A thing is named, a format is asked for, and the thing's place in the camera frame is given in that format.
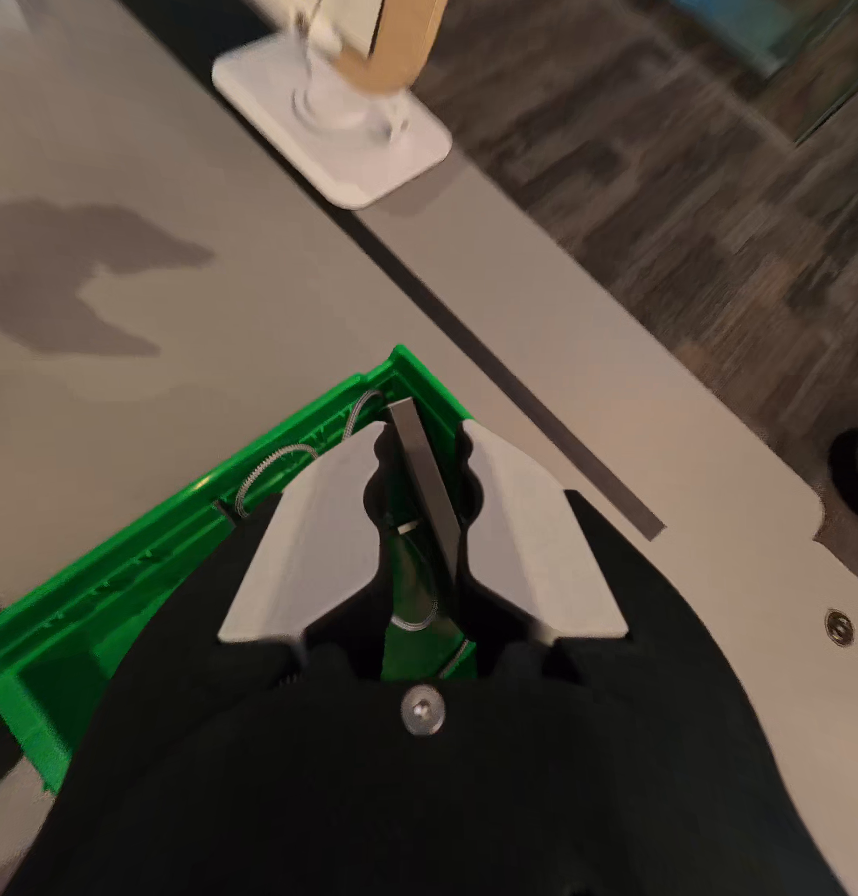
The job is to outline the green plastic bin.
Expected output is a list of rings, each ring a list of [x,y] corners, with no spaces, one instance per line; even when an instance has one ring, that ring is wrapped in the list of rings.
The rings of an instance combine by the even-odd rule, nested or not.
[[[188,487],[0,611],[0,717],[57,794],[109,679],[154,612],[231,533],[233,500],[292,443],[336,447],[356,400],[411,398],[446,484],[469,411],[404,345],[315,398]]]

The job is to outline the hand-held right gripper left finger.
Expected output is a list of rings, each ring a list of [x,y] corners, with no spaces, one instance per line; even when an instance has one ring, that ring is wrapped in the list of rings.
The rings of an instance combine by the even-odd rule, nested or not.
[[[283,644],[301,665],[340,648],[358,676],[380,676],[393,612],[383,532],[394,468],[390,424],[373,422],[288,486],[218,631],[222,644]]]

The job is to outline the black usb hub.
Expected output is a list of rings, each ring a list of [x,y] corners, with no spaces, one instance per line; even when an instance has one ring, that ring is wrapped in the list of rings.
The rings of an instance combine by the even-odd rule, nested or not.
[[[392,401],[387,410],[401,463],[422,519],[428,524],[439,563],[439,605],[444,615],[455,620],[459,610],[460,521],[416,400],[407,397]]]

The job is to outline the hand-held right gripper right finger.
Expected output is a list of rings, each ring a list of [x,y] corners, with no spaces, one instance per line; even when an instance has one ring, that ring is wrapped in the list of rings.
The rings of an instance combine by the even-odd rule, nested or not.
[[[460,436],[472,503],[464,585],[545,644],[624,638],[628,623],[557,478],[475,420]]]

